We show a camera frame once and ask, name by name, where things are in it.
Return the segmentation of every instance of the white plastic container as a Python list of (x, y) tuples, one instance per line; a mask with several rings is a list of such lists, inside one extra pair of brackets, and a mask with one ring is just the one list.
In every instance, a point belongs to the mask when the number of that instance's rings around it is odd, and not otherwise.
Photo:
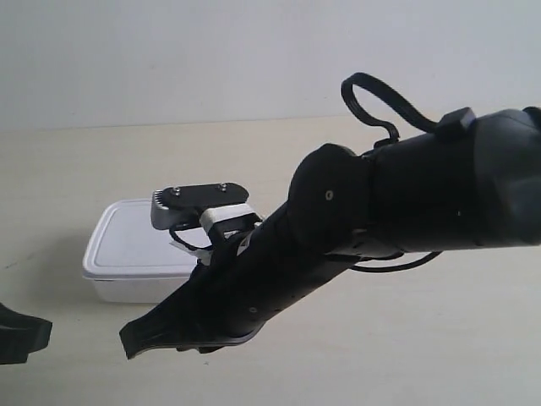
[[(183, 239), (210, 244), (202, 228), (183, 232)], [(121, 200), (103, 212), (86, 248), (83, 276), (107, 302), (159, 303), (196, 265), (196, 258), (170, 243), (167, 231), (150, 224), (150, 200)]]

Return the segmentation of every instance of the black object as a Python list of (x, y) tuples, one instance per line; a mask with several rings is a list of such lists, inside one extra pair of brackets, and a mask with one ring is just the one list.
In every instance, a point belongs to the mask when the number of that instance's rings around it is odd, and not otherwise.
[(24, 364), (49, 344), (52, 323), (21, 315), (0, 303), (0, 365)]
[[(352, 92), (360, 86), (425, 134), (400, 140)], [(395, 272), (442, 251), (541, 244), (541, 112), (505, 110), (476, 118), (463, 108), (438, 123), (367, 74), (342, 83), (342, 97), (389, 138), (357, 156), (326, 144), (292, 178), (287, 202), (254, 230), (212, 247), (177, 292), (122, 331), (126, 354), (239, 345), (272, 317), (347, 269)], [(429, 252), (401, 266), (371, 260)]]

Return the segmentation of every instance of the white tabletop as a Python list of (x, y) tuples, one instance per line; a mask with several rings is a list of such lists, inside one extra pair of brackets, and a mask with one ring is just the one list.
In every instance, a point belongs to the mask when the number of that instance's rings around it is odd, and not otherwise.
[(0, 301), (53, 322), (47, 349), (0, 367), (0, 404), (540, 404), (538, 249), (346, 272), (241, 347), (125, 359), (118, 331), (148, 307), (100, 303), (81, 278), (109, 204), (231, 181), (266, 215), (314, 148), (379, 135), (352, 118), (0, 134)]

